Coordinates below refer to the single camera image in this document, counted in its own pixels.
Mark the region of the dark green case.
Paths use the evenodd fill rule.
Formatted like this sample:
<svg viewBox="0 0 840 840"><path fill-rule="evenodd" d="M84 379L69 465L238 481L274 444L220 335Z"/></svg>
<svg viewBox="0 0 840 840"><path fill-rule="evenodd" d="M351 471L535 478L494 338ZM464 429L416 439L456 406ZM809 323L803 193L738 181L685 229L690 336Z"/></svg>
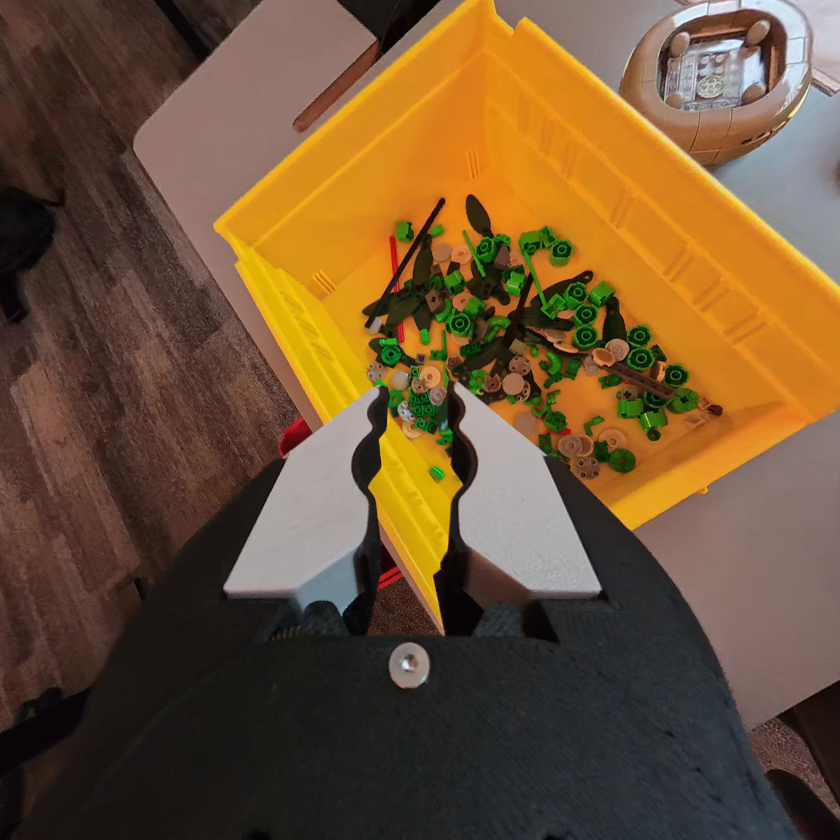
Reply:
<svg viewBox="0 0 840 840"><path fill-rule="evenodd" d="M391 49L439 1L338 1L375 38L380 56Z"/></svg>

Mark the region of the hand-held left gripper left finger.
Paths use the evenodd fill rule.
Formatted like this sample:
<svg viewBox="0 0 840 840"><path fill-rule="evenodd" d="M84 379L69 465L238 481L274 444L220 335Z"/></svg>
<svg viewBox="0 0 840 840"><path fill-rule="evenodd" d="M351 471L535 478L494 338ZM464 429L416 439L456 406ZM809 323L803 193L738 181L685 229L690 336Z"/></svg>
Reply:
<svg viewBox="0 0 840 840"><path fill-rule="evenodd" d="M376 385L291 450L224 584L227 598L330 604L366 635L382 540L370 485L382 467L389 392Z"/></svg>

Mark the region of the red rod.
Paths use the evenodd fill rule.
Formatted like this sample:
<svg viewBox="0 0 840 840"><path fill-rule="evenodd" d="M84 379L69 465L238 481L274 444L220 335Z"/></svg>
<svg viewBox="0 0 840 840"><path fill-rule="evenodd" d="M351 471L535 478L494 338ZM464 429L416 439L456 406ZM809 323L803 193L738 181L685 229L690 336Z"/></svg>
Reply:
<svg viewBox="0 0 840 840"><path fill-rule="evenodd" d="M390 253L391 253L392 269L394 270L394 272L397 272L397 270L399 269L399 267L401 265L401 260L400 260L400 255L398 253L396 237L393 236L393 235L389 239L389 246L390 246ZM391 308L389 309L389 314L392 313L394 307L396 306L396 303L398 302L397 298L398 298L398 295L399 295L399 292L400 292L400 289L401 289L401 282L402 282L402 276L399 275L399 276L397 276L396 280L393 283L392 292L391 292L391 296L390 296ZM396 336L396 338L397 338L397 340L399 341L400 344L402 344L405 341L405 324L404 324L404 321L405 321L405 317L403 317L402 320L399 321L399 322L394 321L392 323L392 326L393 326L394 331L395 331L395 336Z"/></svg>

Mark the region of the yellow plastic bin with bricks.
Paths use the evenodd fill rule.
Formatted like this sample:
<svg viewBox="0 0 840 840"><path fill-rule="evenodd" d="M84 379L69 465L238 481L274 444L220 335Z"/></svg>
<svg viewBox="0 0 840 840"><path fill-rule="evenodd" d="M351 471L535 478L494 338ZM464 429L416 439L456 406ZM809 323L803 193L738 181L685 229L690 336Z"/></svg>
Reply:
<svg viewBox="0 0 840 840"><path fill-rule="evenodd" d="M546 301L587 270L587 295L614 291L630 333L677 384L674 413L623 406L600 373L560 373L533 355L532 441L616 430L635 456L589 482L630 529L838 408L838 288L716 179L535 24L512 28L492 2L466 2L305 139L215 223L321 420L369 389L385 348L363 307L390 277L388 238L418 230L439 198L441 240L483 252L490 229L514 246L549 231L573 253L531 253Z"/></svg>

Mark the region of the long black rod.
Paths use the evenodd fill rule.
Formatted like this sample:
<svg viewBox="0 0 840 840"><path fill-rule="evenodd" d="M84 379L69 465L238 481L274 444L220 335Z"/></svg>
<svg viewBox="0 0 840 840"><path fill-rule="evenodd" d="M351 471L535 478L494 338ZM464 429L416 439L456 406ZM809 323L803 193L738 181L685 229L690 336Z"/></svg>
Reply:
<svg viewBox="0 0 840 840"><path fill-rule="evenodd" d="M389 282L386 285L385 289L383 290L383 293L381 294L380 298L375 303L373 309L369 313L369 316L364 323L364 329L366 330L366 332L372 333L372 328L373 328L374 321L377 320L380 317L380 315L381 315L381 313L382 313L382 311L385 307L385 304L388 302L392 292L394 291L394 288L396 286L397 281L399 281L399 279L402 278L402 274L403 274L405 268L407 268L408 264L411 262L412 258L415 256L415 253L419 249L419 246L423 243L424 238L429 234L430 228L433 226L433 223L435 222L437 216L439 215L439 213L443 209L445 203L446 203L446 199L445 199L444 196L442 196L438 199L438 201L436 202L432 212L429 214L426 221L423 223L422 227L420 228L419 233L416 234L414 240L412 241L412 243L409 246L409 249L407 250L404 257L402 258L402 261L398 264L397 268L394 270L392 278L389 280Z"/></svg>

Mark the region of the pile of green toy bricks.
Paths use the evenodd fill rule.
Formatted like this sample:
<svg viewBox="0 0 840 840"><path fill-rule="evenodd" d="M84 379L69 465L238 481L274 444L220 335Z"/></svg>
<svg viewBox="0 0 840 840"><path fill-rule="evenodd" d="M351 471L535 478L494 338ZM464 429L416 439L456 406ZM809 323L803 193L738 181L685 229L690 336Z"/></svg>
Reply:
<svg viewBox="0 0 840 840"><path fill-rule="evenodd" d="M645 324L627 325L616 290L596 282L591 270L548 286L538 279L535 256L554 268L567 267L572 243L549 225L512 239L494 229L483 203L465 198L463 241L444 240L433 223L402 273L398 302L390 298L374 321L366 378L388 389L391 415L409 438L430 434L452 455L447 388L465 386L488 406L516 409L512 424L542 452L563 461L582 480L609 468L620 475L637 457L620 427L601 413L574 427L560 404L561 385L579 375L595 379L606 392L606 411L638 425L643 439L656 443L670 422L682 418L694 431L723 416L723 407L690 387L683 364L668 360ZM413 223L395 224L400 260L416 236ZM532 272L532 288L517 338L502 342ZM405 341L392 326L405 317Z"/></svg>

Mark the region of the tan round brick model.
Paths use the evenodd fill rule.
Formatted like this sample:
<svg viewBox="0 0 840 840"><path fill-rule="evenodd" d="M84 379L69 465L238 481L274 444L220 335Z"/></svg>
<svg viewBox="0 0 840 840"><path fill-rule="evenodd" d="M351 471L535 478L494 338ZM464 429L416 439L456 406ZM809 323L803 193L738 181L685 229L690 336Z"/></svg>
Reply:
<svg viewBox="0 0 840 840"><path fill-rule="evenodd" d="M689 3L629 57L623 98L697 163L715 167L769 142L812 84L813 31L790 2Z"/></svg>

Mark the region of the short black rod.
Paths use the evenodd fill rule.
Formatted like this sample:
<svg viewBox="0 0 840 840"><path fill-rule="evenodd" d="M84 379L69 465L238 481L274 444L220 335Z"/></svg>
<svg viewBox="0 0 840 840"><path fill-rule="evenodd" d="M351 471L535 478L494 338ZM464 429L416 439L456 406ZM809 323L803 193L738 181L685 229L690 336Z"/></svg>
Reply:
<svg viewBox="0 0 840 840"><path fill-rule="evenodd" d="M505 331L505 337L502 342L503 346L509 350L513 341L517 338L518 329L522 320L522 314L528 303L529 295L532 288L532 272L529 272L522 285L521 294L519 295L518 305L513 312L509 313L509 324Z"/></svg>

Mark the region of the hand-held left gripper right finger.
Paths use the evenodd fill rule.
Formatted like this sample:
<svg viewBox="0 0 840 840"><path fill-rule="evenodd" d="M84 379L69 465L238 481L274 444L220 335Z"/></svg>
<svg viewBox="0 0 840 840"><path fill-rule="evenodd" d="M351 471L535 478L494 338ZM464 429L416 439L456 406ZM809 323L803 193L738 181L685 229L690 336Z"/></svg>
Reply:
<svg viewBox="0 0 840 840"><path fill-rule="evenodd" d="M602 585L554 480L568 470L452 382L448 546L434 575L447 636L468 636L501 605L520 616L543 601L589 602Z"/></svg>

